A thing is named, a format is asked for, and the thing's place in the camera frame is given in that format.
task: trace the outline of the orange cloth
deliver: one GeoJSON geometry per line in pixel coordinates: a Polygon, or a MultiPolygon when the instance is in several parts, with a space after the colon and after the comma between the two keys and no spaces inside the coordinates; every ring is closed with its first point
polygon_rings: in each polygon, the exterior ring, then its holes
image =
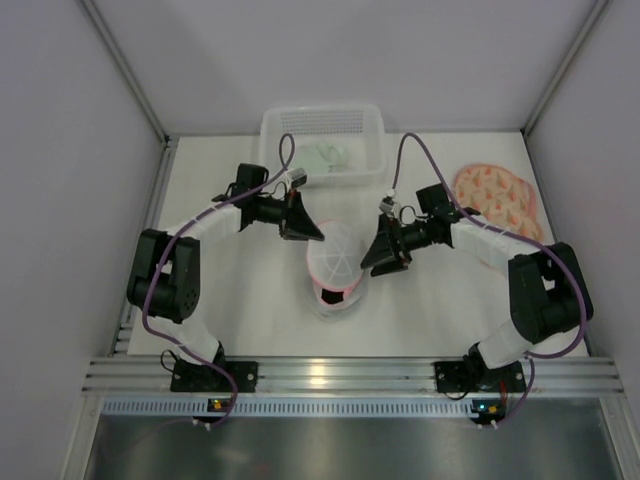
{"type": "Polygon", "coordinates": [[[494,225],[543,241],[533,187],[506,168],[467,165],[456,175],[453,188],[463,207],[478,210],[494,225]]]}

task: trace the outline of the gray wall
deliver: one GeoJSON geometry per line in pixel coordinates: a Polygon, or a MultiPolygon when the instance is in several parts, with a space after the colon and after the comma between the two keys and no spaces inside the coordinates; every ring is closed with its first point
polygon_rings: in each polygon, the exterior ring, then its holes
{"type": "Polygon", "coordinates": [[[615,0],[530,141],[560,237],[593,296],[592,339],[613,355],[640,421],[640,2],[615,0]]]}
{"type": "Polygon", "coordinates": [[[291,102],[389,130],[519,129],[594,0],[96,0],[172,133],[252,133],[291,102]]]}
{"type": "Polygon", "coordinates": [[[0,14],[0,476],[54,478],[159,146],[71,0],[0,14]]]}

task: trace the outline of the white container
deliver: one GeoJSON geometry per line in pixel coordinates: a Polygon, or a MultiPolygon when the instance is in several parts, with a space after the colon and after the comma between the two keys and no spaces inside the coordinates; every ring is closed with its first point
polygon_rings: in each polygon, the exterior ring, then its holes
{"type": "MultiPolygon", "coordinates": [[[[387,167],[384,125],[375,105],[336,104],[268,110],[260,129],[259,162],[272,175],[280,169],[278,144],[284,133],[293,135],[296,156],[305,152],[305,148],[313,149],[318,145],[346,151],[346,162],[340,167],[342,171],[307,172],[307,186],[367,185],[387,167]]],[[[296,166],[296,156],[292,168],[296,166]]]]}

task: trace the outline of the transparent plastic container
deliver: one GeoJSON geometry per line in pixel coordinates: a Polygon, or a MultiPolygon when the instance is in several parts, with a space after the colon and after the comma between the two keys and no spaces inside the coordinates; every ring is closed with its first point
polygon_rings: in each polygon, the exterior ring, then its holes
{"type": "Polygon", "coordinates": [[[296,142],[291,167],[305,168],[309,162],[313,167],[307,168],[305,186],[367,185],[387,167],[384,124],[375,105],[314,105],[268,110],[260,129],[259,162],[271,174],[280,169],[278,144],[284,133],[291,133],[296,142]],[[338,155],[340,161],[330,164],[326,158],[335,158],[334,155],[338,155]],[[329,171],[318,173],[318,170],[329,171]]]}

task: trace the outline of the white table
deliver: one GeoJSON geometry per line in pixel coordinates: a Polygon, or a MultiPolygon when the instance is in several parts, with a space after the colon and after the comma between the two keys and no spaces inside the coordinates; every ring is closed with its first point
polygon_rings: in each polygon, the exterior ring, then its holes
{"type": "MultiPolygon", "coordinates": [[[[421,135],[445,178],[470,163],[503,166],[535,186],[538,221],[547,243],[551,232],[519,133],[421,135]]],[[[400,135],[387,135],[389,168],[375,185],[303,189],[316,223],[337,219],[351,225],[365,244],[376,230],[378,204],[388,190],[400,135]]],[[[258,137],[181,138],[159,228],[198,213],[235,179],[238,163],[257,162],[258,137]]],[[[415,191],[437,183],[422,151],[405,146],[398,186],[403,205],[417,207],[415,191]]],[[[280,239],[274,225],[253,224],[202,257],[200,304],[207,326],[230,355],[278,356],[459,356],[509,317],[507,280],[475,258],[447,246],[412,252],[407,272],[369,279],[366,298],[349,318],[321,321],[302,298],[304,242],[280,239]]],[[[553,352],[576,332],[557,335],[536,351],[553,352]]],[[[159,354],[168,342],[152,337],[137,313],[130,354],[159,354]]],[[[573,355],[587,355],[584,344],[573,355]]]]}

